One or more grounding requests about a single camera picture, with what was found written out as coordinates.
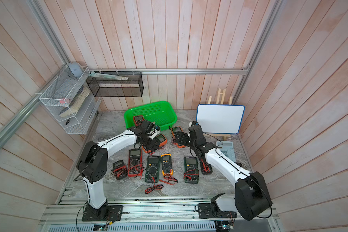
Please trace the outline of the orange Victor multimeter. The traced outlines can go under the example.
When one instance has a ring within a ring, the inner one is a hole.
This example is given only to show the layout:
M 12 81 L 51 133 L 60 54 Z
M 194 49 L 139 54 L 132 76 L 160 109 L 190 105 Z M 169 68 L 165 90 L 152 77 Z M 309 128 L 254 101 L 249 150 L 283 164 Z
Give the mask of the orange Victor multimeter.
M 180 126 L 169 128 L 172 133 L 173 143 L 177 145 L 178 148 L 185 148 L 188 143 L 188 134 L 183 132 Z

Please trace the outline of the large red multimeter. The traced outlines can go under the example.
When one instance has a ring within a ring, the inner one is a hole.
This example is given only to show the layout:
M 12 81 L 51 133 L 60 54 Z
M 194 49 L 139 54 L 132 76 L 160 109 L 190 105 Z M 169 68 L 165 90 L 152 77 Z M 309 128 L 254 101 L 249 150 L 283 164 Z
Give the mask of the large red multimeter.
M 140 148 L 129 150 L 128 177 L 142 176 L 144 169 L 142 160 Z

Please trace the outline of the green DT9205A multimeter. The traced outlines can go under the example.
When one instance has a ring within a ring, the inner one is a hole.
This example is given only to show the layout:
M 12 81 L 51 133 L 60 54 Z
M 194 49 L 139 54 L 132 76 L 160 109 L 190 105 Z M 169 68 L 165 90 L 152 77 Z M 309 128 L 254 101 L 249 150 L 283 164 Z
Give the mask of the green DT9205A multimeter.
M 148 156 L 145 174 L 146 183 L 157 183 L 160 174 L 160 156 Z

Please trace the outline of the small red multimeter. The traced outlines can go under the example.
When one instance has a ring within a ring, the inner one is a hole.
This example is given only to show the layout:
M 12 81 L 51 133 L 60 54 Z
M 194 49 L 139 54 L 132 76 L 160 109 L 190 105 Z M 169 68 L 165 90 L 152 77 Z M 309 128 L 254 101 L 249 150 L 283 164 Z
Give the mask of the small red multimeter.
M 133 122 L 136 127 L 140 126 L 144 122 L 144 117 L 142 115 L 134 116 Z

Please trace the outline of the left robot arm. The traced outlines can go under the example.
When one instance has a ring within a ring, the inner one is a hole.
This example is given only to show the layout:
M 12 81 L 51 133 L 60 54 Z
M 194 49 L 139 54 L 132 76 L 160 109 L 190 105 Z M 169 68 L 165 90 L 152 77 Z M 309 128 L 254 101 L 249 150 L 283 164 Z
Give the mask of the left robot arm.
M 80 176 L 86 182 L 89 207 L 99 210 L 107 204 L 102 179 L 107 172 L 108 159 L 125 147 L 141 144 L 151 150 L 158 147 L 154 139 L 160 133 L 160 126 L 144 120 L 141 125 L 130 127 L 119 135 L 102 142 L 88 142 L 76 165 Z

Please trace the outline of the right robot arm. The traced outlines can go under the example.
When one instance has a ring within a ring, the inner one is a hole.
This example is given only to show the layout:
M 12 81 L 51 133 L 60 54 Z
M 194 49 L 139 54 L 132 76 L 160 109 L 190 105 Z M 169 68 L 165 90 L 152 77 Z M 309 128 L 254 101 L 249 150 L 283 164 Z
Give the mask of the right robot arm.
M 197 121 L 193 121 L 188 132 L 171 128 L 173 140 L 178 146 L 189 147 L 199 159 L 205 160 L 228 179 L 235 189 L 234 195 L 221 193 L 211 199 L 211 209 L 217 216 L 221 212 L 238 212 L 250 221 L 268 209 L 272 200 L 265 179 L 259 172 L 250 172 L 224 155 L 212 142 L 208 142 Z

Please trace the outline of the yellow multimeter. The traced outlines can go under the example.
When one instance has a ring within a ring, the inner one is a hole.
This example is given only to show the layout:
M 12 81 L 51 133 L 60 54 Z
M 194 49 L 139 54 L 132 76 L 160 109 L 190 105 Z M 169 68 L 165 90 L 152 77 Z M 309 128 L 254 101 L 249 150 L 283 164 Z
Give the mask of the yellow multimeter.
M 173 175 L 173 166 L 172 166 L 172 156 L 171 154 L 163 154 L 161 155 L 161 166 L 162 166 L 162 174 L 165 177 L 166 175 Z

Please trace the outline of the small black multimeter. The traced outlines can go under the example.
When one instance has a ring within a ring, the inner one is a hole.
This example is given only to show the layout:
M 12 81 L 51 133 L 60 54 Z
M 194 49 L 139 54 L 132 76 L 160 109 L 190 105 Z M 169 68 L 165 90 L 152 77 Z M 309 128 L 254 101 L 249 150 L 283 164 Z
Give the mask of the small black multimeter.
M 116 178 L 116 180 L 121 180 L 128 176 L 128 169 L 123 160 L 118 160 L 113 163 L 111 174 Z

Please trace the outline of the paper sheet on basket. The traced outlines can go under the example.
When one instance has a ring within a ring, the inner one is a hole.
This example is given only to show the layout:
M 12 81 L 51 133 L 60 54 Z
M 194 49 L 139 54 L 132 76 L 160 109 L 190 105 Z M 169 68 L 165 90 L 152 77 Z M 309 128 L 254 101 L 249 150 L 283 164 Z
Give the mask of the paper sheet on basket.
M 113 75 L 113 74 L 104 74 L 104 73 L 100 73 L 100 72 L 96 73 L 94 71 L 90 72 L 90 76 L 95 77 L 95 78 L 105 78 L 105 79 L 118 80 L 118 81 L 129 80 L 129 78 L 125 77 L 125 76 L 118 76 L 118 75 Z

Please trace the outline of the blue framed whiteboard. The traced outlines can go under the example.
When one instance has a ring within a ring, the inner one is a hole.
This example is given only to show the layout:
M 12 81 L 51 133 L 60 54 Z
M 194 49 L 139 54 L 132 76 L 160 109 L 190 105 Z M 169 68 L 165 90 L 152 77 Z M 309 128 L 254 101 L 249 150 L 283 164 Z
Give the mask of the blue framed whiteboard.
M 205 133 L 238 134 L 244 111 L 243 105 L 200 104 L 196 121 Z

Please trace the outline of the light blue calculator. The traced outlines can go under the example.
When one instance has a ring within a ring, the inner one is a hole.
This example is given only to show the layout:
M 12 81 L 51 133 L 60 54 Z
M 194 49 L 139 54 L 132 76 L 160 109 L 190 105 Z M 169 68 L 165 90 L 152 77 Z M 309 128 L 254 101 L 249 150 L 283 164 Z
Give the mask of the light blue calculator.
M 221 150 L 221 152 L 231 159 L 233 162 L 236 162 L 236 155 L 234 150 L 234 144 L 231 141 L 216 141 L 216 146 Z

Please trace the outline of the grey computer mouse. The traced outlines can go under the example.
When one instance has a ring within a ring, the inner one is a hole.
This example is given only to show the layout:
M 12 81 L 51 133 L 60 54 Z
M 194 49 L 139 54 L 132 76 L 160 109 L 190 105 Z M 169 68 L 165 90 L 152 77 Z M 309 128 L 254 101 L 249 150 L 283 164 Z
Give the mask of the grey computer mouse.
M 83 67 L 77 62 L 68 63 L 68 67 L 70 71 L 72 72 L 72 74 L 74 75 L 74 77 L 77 79 L 79 79 L 84 72 Z

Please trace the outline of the black mesh wall basket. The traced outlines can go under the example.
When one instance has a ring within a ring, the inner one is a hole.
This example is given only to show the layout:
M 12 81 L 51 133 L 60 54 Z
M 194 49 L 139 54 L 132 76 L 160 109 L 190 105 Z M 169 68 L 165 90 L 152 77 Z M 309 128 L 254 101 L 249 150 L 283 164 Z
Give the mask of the black mesh wall basket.
M 129 80 L 110 80 L 89 76 L 87 84 L 95 97 L 142 97 L 144 84 L 140 72 L 126 71 L 98 71 L 104 74 L 113 74 L 128 77 Z

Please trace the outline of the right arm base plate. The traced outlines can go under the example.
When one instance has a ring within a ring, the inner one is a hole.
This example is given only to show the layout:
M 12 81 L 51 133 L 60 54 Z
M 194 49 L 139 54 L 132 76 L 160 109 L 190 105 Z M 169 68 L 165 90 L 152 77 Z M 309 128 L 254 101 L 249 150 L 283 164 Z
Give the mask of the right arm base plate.
M 195 211 L 199 214 L 200 219 L 210 219 L 210 218 L 237 218 L 236 212 L 231 211 L 220 211 L 214 204 L 198 204 L 195 207 Z

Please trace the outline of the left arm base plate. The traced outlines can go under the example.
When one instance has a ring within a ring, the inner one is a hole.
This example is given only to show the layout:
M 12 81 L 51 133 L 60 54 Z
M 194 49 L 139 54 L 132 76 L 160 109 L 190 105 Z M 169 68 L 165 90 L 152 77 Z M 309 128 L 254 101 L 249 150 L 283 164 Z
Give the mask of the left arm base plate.
M 88 205 L 82 216 L 82 221 L 120 221 L 123 211 L 123 206 L 113 205 L 108 206 L 102 205 L 100 209 L 94 209 Z

